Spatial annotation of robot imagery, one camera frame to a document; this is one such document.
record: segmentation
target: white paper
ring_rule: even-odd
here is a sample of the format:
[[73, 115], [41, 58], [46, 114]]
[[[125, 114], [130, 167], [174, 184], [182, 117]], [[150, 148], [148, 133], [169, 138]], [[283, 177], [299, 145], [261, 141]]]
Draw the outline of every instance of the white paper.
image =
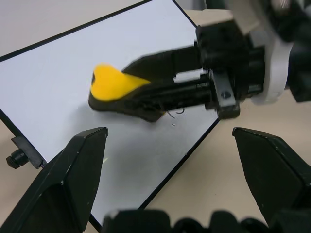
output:
[[0, 108], [49, 162], [80, 131], [107, 126], [92, 214], [138, 208], [216, 120], [203, 106], [157, 123], [93, 111], [99, 63], [123, 69], [148, 53], [192, 45], [195, 27], [170, 0], [153, 0], [0, 63]]

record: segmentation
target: black plastic part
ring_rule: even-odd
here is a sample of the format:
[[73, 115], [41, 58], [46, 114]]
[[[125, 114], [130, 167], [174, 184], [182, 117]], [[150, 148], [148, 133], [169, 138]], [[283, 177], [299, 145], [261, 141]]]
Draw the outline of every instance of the black plastic part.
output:
[[6, 162], [11, 168], [17, 169], [28, 162], [28, 157], [21, 149], [18, 149], [6, 158]]
[[269, 228], [257, 219], [247, 218], [241, 222], [241, 226], [246, 232], [251, 233], [268, 233]]
[[73, 137], [38, 174], [0, 233], [81, 233], [97, 193], [107, 128]]
[[176, 74], [202, 68], [196, 46], [143, 56], [122, 72], [151, 83], [173, 83]]
[[163, 211], [128, 210], [104, 218], [102, 233], [170, 233], [170, 218]]
[[148, 84], [114, 101], [99, 101], [90, 93], [88, 104], [94, 110], [113, 111], [155, 122], [165, 111], [210, 102], [210, 81], [204, 76], [183, 83]]
[[95, 228], [95, 230], [97, 230], [97, 232], [101, 232], [102, 231], [102, 225], [101, 223], [99, 223], [96, 218], [93, 216], [93, 214], [90, 215], [88, 222]]
[[208, 9], [226, 9], [224, 0], [205, 0]]
[[[25, 161], [25, 162], [30, 161], [30, 163], [37, 169], [41, 167], [43, 163], [45, 163], [45, 161], [43, 160], [41, 155], [38, 153], [38, 151], [30, 144], [30, 142], [25, 137], [18, 136], [18, 137], [12, 138], [11, 140], [23, 152], [23, 155], [21, 154], [20, 156], [23, 158], [23, 159], [20, 158], [22, 161]], [[26, 163], [21, 164], [20, 162], [17, 162], [17, 163], [20, 166], [26, 164]]]
[[233, 105], [217, 109], [218, 118], [220, 120], [237, 118], [240, 115], [240, 112], [241, 109], [239, 105]]
[[230, 66], [228, 74], [238, 101], [243, 101], [263, 91], [265, 76], [264, 48], [249, 50], [248, 62]]
[[242, 233], [242, 227], [235, 217], [227, 211], [216, 211], [213, 213], [210, 224], [210, 233]]
[[203, 69], [227, 68], [248, 63], [248, 43], [237, 24], [231, 20], [197, 27], [197, 46]]
[[311, 232], [310, 210], [282, 210], [272, 220], [272, 233], [307, 233]]
[[246, 181], [268, 225], [282, 209], [311, 208], [311, 168], [281, 138], [235, 128]]
[[176, 222], [172, 230], [172, 233], [180, 232], [203, 233], [204, 229], [196, 220], [192, 218], [184, 218]]
[[273, 9], [271, 0], [259, 0], [272, 27], [286, 42], [311, 41], [311, 20], [299, 6], [296, 0], [289, 1], [289, 8], [285, 12]]
[[311, 0], [305, 0], [304, 1], [304, 8], [306, 8], [309, 5], [311, 5]]
[[294, 43], [287, 84], [297, 102], [311, 101], [311, 46]]

